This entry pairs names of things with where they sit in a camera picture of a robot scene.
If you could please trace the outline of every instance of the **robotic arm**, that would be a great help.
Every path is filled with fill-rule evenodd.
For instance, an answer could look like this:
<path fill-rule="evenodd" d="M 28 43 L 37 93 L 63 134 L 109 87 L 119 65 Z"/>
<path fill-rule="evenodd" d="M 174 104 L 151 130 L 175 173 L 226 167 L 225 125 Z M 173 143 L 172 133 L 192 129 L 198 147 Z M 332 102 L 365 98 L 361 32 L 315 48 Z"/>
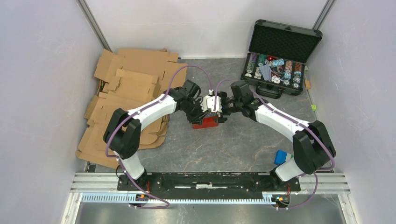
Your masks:
<path fill-rule="evenodd" d="M 335 156 L 330 137 L 325 126 L 320 121 L 309 123 L 308 121 L 299 120 L 276 109 L 267 101 L 265 101 L 266 105 L 263 105 L 259 99 L 254 98 L 245 81 L 232 83 L 231 89 L 233 92 L 232 97 L 228 98 L 227 93 L 219 92 L 218 96 L 209 95 L 200 100 L 200 87 L 187 80 L 182 87 L 170 89 L 168 96 L 165 98 L 164 95 L 161 95 L 148 103 L 153 104 L 149 108 L 147 108 L 148 105 L 144 105 L 127 112 L 122 109 L 116 110 L 103 139 L 107 143 L 110 135 L 120 122 L 134 112 L 138 112 L 124 125 L 127 127 L 126 130 L 119 130 L 110 144 L 110 148 L 122 160 L 127 172 L 136 180 L 145 173 L 145 169 L 136 153 L 139 147 L 140 133 L 150 123 L 178 110 L 186 113 L 190 123 L 199 125 L 202 124 L 204 117 L 210 112 L 217 113 L 219 123 L 227 120 L 224 116 L 233 112 L 242 112 L 243 116 L 270 126 L 293 142 L 294 158 L 270 171 L 270 175 L 273 177 L 273 184 L 276 186 L 295 176 L 304 173 L 312 174 L 330 160 L 320 145 L 304 128 L 275 113 L 274 110 L 277 110 L 311 129 L 329 149 L 332 156 Z M 215 99 L 219 104 L 218 106 L 214 106 L 213 102 Z"/>

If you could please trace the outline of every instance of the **wall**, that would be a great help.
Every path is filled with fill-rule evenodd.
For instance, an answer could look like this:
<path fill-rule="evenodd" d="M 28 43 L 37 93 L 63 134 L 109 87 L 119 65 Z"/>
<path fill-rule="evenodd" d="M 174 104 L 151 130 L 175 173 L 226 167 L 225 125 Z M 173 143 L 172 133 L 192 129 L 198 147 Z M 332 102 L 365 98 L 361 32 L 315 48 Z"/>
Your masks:
<path fill-rule="evenodd" d="M 395 10 L 395 1 L 335 2 L 309 60 L 311 96 L 364 224 L 395 217 Z"/>
<path fill-rule="evenodd" d="M 326 0 L 87 0 L 110 47 L 245 57 L 258 19 L 312 28 Z"/>
<path fill-rule="evenodd" d="M 0 10 L 0 223 L 60 223 L 102 48 L 74 0 Z"/>

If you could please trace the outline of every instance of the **gray floor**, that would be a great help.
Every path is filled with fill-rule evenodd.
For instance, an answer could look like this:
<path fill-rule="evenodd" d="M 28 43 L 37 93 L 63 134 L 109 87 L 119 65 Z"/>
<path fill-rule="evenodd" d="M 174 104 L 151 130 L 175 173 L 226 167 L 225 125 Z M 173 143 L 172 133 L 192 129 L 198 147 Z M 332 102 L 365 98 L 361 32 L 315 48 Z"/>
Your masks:
<path fill-rule="evenodd" d="M 307 196 L 292 195 L 291 203 Z M 77 224 L 344 224 L 337 195 L 315 195 L 303 207 L 276 211 L 270 205 L 174 204 L 170 209 L 134 210 L 121 203 L 82 203 Z"/>
<path fill-rule="evenodd" d="M 179 60 L 205 68 L 215 86 L 225 78 L 239 80 L 245 63 L 244 58 Z M 203 95 L 209 84 L 206 76 L 197 68 L 187 70 L 187 78 L 197 83 Z M 231 94 L 230 82 L 223 83 L 219 91 Z M 307 91 L 299 96 L 282 95 L 270 99 L 278 109 L 307 121 L 315 115 Z M 165 142 L 156 149 L 139 151 L 142 165 L 148 172 L 182 171 L 270 171 L 274 168 L 277 150 L 292 153 L 291 142 L 269 128 L 245 118 L 240 113 L 232 114 L 228 121 L 218 127 L 193 130 L 183 112 L 170 116 Z M 97 166 L 96 172 L 114 172 L 113 169 Z"/>

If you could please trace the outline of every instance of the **gray table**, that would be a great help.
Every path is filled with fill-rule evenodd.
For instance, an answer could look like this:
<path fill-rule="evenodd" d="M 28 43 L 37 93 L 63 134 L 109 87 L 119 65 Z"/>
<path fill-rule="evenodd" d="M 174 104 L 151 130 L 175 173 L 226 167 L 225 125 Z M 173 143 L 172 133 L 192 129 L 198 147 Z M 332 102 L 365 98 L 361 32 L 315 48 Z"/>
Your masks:
<path fill-rule="evenodd" d="M 244 58 L 179 60 L 205 68 L 215 86 L 225 78 L 239 80 Z M 203 94 L 209 83 L 205 74 L 197 68 L 188 68 L 187 79 L 197 83 Z M 231 95 L 230 82 L 223 83 L 219 91 Z M 307 121 L 315 115 L 307 91 L 299 96 L 282 95 L 270 99 L 278 109 Z M 274 168 L 277 150 L 292 153 L 291 142 L 268 126 L 258 124 L 235 113 L 218 127 L 193 130 L 183 112 L 170 116 L 165 142 L 158 148 L 139 151 L 142 165 L 148 172 L 194 171 L 270 171 Z M 97 166 L 96 172 L 114 172 Z"/>

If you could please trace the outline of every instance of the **black mounting plate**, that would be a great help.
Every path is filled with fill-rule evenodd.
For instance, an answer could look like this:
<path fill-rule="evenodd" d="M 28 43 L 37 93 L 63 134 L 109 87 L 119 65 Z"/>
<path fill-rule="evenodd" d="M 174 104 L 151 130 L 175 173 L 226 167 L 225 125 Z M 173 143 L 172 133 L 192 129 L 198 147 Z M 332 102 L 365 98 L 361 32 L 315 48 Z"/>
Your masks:
<path fill-rule="evenodd" d="M 208 173 L 147 173 L 138 179 L 139 185 L 150 193 L 166 199 L 262 199 L 263 192 L 300 191 L 300 183 L 293 178 L 274 188 L 265 172 L 208 172 Z M 120 191 L 138 190 L 125 175 L 120 176 Z"/>

